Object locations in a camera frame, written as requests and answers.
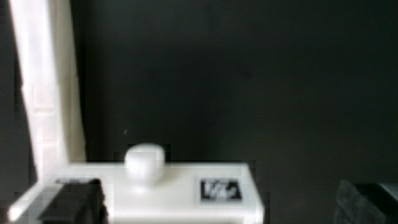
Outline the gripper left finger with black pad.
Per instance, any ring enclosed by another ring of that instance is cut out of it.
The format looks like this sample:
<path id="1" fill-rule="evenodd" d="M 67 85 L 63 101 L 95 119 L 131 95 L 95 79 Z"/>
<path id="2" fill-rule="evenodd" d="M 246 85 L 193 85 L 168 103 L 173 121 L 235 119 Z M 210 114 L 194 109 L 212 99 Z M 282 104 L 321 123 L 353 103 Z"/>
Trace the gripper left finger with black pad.
<path id="1" fill-rule="evenodd" d="M 61 191 L 40 215 L 43 224 L 107 224 L 102 180 L 59 179 Z"/>

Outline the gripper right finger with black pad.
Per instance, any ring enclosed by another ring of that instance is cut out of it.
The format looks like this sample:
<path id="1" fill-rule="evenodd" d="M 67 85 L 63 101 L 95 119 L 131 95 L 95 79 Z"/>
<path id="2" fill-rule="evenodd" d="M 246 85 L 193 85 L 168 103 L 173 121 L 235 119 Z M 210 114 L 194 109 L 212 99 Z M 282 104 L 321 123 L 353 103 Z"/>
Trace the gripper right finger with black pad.
<path id="1" fill-rule="evenodd" d="M 398 224 L 398 183 L 340 182 L 337 224 Z"/>

